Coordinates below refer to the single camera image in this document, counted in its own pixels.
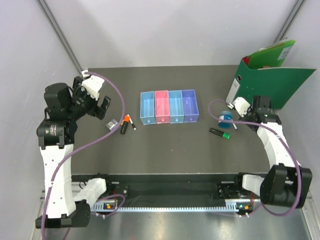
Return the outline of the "light blue drawer bin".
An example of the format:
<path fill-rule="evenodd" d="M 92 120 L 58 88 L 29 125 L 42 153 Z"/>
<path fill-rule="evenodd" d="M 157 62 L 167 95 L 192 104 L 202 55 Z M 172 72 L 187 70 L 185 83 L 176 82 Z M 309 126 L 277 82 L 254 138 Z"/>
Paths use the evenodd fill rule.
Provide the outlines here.
<path fill-rule="evenodd" d="M 140 120 L 143 125 L 156 124 L 154 91 L 140 93 Z"/>

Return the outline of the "clear paper clip jar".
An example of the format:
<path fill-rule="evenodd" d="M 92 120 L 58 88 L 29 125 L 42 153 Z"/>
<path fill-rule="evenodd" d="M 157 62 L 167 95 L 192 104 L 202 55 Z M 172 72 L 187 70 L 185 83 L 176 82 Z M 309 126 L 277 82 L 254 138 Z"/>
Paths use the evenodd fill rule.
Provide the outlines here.
<path fill-rule="evenodd" d="M 116 132 L 121 125 L 117 120 L 112 119 L 105 126 L 110 132 Z"/>

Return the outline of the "green ring binder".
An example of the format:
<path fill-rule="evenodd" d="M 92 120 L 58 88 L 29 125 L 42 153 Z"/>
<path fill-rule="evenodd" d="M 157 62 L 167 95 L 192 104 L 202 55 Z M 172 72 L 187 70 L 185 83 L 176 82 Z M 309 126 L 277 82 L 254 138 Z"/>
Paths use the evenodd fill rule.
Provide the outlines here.
<path fill-rule="evenodd" d="M 248 103 L 254 96 L 269 97 L 271 107 L 282 109 L 293 94 L 316 71 L 315 68 L 282 67 L 284 58 L 263 57 L 262 65 L 252 69 L 249 57 L 241 59 L 225 101 L 232 103 L 242 97 Z"/>

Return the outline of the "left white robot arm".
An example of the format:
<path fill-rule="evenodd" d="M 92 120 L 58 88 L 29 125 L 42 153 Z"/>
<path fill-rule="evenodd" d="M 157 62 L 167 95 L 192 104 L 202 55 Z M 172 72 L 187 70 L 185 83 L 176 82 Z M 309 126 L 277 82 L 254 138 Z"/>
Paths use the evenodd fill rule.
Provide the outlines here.
<path fill-rule="evenodd" d="M 77 76 L 73 86 L 55 83 L 46 87 L 47 107 L 37 128 L 38 145 L 44 165 L 45 192 L 50 195 L 45 217 L 35 221 L 36 228 L 81 228 L 89 224 L 91 208 L 98 198 L 109 198 L 114 191 L 105 175 L 95 175 L 77 194 L 72 192 L 71 159 L 63 160 L 74 149 L 77 120 L 85 115 L 102 120 L 111 99 L 104 97 L 99 105 L 100 90 L 105 81 L 97 76 Z"/>

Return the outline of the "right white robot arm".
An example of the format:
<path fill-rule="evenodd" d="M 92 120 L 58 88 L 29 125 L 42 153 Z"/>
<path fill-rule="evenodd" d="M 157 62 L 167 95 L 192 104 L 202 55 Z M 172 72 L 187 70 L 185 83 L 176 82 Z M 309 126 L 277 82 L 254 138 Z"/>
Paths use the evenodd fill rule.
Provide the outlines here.
<path fill-rule="evenodd" d="M 260 197 L 264 205 L 303 207 L 308 195 L 313 174 L 303 168 L 292 156 L 283 134 L 280 117 L 272 109 L 266 96 L 254 96 L 252 103 L 237 97 L 233 105 L 239 120 L 250 127 L 260 138 L 266 152 L 270 170 L 261 177 L 253 173 L 241 173 L 233 185 L 233 192 L 245 198 L 251 192 Z"/>

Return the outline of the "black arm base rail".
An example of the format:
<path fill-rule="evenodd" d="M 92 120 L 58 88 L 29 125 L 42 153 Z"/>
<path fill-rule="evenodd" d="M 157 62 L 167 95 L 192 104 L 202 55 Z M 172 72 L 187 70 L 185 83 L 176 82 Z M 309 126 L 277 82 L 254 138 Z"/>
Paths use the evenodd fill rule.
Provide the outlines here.
<path fill-rule="evenodd" d="M 237 173 L 109 174 L 103 197 L 124 195 L 125 207 L 218 207 L 258 197 L 241 190 Z"/>

